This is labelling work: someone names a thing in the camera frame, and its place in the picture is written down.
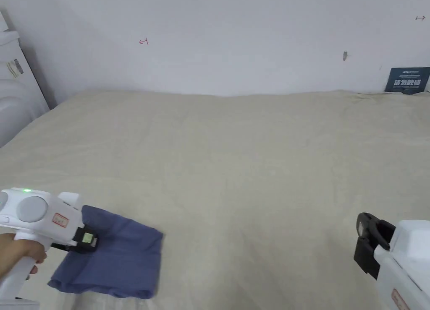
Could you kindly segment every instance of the dark blue sign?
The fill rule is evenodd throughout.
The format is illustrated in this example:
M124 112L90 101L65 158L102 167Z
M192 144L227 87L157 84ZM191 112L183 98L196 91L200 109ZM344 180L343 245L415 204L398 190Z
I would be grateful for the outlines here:
M430 76L430 67L392 68L386 92L415 94L424 92Z

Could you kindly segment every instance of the blue cloth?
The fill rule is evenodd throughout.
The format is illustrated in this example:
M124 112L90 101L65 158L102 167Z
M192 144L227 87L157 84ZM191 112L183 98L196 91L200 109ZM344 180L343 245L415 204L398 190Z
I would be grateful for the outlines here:
M91 206L82 207L82 216L99 236L97 250L88 254L69 252L48 285L67 293L153 297L160 274L163 234Z

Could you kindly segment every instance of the human hand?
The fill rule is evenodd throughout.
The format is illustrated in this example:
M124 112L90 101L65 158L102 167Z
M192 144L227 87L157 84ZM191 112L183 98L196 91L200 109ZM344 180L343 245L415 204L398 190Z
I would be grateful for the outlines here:
M15 234L0 235L0 278L11 271L15 264L25 256L35 259L36 263L42 263L47 257L42 244L31 240L15 241L14 237ZM35 273L37 273L36 266L33 267L30 274Z

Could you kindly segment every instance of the round gray button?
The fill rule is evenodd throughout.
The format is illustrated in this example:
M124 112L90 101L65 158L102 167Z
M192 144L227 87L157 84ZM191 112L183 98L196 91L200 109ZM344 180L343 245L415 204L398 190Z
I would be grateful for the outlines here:
M47 202L39 196L27 197L21 200L16 213L21 221L34 223L45 216L48 210Z
M9 196L4 191L0 192L0 210L6 205Z

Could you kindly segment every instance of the mattress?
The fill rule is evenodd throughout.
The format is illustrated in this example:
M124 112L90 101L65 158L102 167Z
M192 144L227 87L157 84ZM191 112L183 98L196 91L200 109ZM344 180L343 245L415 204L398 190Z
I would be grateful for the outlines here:
M426 94L87 92L0 149L1 188L80 193L165 233L151 300L61 294L41 309L378 309L353 260L361 212L430 219Z

